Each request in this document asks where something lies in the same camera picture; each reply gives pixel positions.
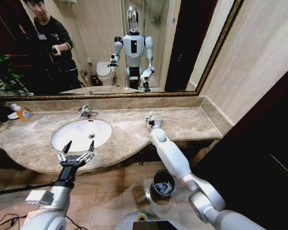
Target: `chrome robot head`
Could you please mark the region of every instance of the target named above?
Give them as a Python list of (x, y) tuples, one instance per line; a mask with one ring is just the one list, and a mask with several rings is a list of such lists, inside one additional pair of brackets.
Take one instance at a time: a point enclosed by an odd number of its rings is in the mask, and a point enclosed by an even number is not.
[(134, 6), (130, 6), (127, 10), (127, 18), (129, 23), (129, 29), (131, 33), (138, 32), (139, 14)]

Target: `white sink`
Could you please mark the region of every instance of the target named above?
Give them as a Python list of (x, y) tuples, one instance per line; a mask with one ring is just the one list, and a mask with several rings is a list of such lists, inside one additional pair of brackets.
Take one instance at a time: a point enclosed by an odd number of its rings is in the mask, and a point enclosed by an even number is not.
[(94, 140), (94, 147), (101, 146), (111, 136), (112, 128), (108, 122), (101, 120), (83, 120), (71, 122), (61, 127), (52, 138), (52, 146), (62, 151), (72, 140), (69, 152), (88, 150)]

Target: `man's hand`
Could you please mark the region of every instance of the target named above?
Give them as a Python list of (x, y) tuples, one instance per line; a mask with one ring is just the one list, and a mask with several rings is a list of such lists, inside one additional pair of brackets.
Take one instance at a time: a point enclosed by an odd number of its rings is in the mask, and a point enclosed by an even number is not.
[(61, 56), (62, 53), (60, 51), (60, 45), (52, 46), (52, 53), (53, 53), (54, 56)]

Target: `trash can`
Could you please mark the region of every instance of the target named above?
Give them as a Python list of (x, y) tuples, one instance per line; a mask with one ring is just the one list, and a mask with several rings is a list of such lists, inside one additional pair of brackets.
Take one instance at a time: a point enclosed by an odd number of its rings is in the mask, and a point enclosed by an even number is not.
[(166, 170), (160, 170), (154, 176), (150, 186), (151, 192), (155, 198), (164, 200), (170, 197), (176, 188), (174, 177)]

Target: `humanoid robot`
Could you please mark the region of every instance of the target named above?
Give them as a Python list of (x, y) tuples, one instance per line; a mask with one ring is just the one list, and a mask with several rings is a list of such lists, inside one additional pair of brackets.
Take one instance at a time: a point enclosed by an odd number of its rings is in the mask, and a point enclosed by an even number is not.
[[(192, 195), (189, 202), (198, 218), (210, 223), (216, 230), (264, 230), (247, 217), (230, 210), (225, 210), (225, 201), (218, 191), (207, 181), (195, 176), (189, 162), (177, 145), (170, 141), (162, 129), (163, 120), (154, 120), (149, 115), (145, 119), (150, 128), (150, 140), (156, 146), (157, 153), (167, 170), (179, 180)], [(33, 190), (26, 201), (41, 204), (39, 209), (44, 212), (31, 218), (21, 230), (65, 230), (66, 213), (70, 204), (70, 193), (74, 187), (78, 168), (84, 166), (94, 157), (94, 141), (87, 153), (82, 156), (68, 155), (69, 142), (58, 153), (58, 159), (63, 169), (58, 179), (52, 183), (49, 190)], [(147, 212), (128, 214), (115, 228), (116, 230), (132, 229), (176, 229), (187, 230), (186, 227), (171, 220), (161, 220), (158, 216)]]
[[(139, 79), (143, 83), (143, 91), (150, 92), (148, 81), (155, 68), (152, 66), (153, 62), (153, 39), (144, 37), (138, 32), (139, 15), (134, 6), (130, 6), (127, 11), (127, 18), (129, 24), (129, 32), (122, 38), (114, 38), (115, 53), (111, 55), (110, 64), (108, 66), (119, 66), (120, 51), (124, 48), (126, 55), (126, 82), (127, 86), (133, 89), (138, 89)], [(141, 68), (141, 56), (146, 49), (146, 58), (148, 61), (148, 68), (143, 71)]]

